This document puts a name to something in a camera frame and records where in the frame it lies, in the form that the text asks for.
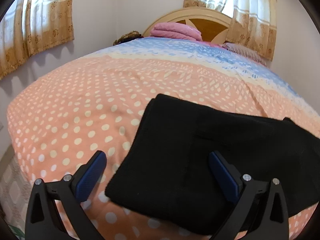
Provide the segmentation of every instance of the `black folded cloth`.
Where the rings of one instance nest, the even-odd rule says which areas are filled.
[[[289,216],[320,199],[320,140],[289,118],[226,113],[158,95],[105,194],[141,214],[214,234],[233,205],[208,166],[218,150],[241,174],[281,181]]]

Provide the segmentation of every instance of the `silver screw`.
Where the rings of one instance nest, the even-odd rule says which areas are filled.
[[[245,181],[250,181],[251,180],[251,176],[249,174],[244,174],[242,176],[242,178],[245,180]]]
[[[272,180],[272,182],[273,182],[273,184],[275,184],[275,185],[278,185],[278,184],[280,183],[279,179],[277,179],[277,178],[274,178],[274,179]]]
[[[72,176],[70,174],[67,174],[66,176],[63,177],[64,181],[70,181],[72,179]]]
[[[36,185],[40,185],[41,182],[42,182],[42,179],[36,179],[35,184],[36,184]]]

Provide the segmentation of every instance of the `bed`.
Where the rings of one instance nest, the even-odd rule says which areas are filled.
[[[105,239],[208,239],[119,207],[104,189],[128,153],[146,105],[159,93],[227,112],[290,117],[320,137],[318,114],[264,66],[223,48],[148,37],[156,23],[179,22],[200,30],[204,41],[223,43],[230,21],[206,8],[174,11],[155,21],[146,38],[76,59],[27,87],[9,105],[8,122],[30,184],[36,178],[48,182],[73,174],[102,150],[107,168],[82,207]],[[290,239],[299,235],[316,207],[289,219]],[[61,206],[59,210],[73,235]]]

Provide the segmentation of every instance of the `polka dot bedsheet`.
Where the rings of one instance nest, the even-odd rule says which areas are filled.
[[[30,184],[36,178],[57,181],[102,150],[107,168],[81,205],[105,239],[208,239],[117,206],[104,195],[130,149],[146,105],[158,93],[228,112],[290,117],[320,136],[318,114],[262,65],[222,48],[144,38],[69,62],[12,101],[9,132],[22,172]],[[61,203],[58,208],[68,233],[75,236]],[[289,219],[290,239],[301,232],[315,208],[316,204]]]

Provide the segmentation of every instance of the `wooden headboard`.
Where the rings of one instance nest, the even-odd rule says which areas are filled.
[[[201,32],[203,41],[222,44],[226,40],[231,18],[225,14],[207,8],[183,8],[157,19],[145,30],[143,36],[150,36],[153,25],[162,22],[177,22],[189,25]]]

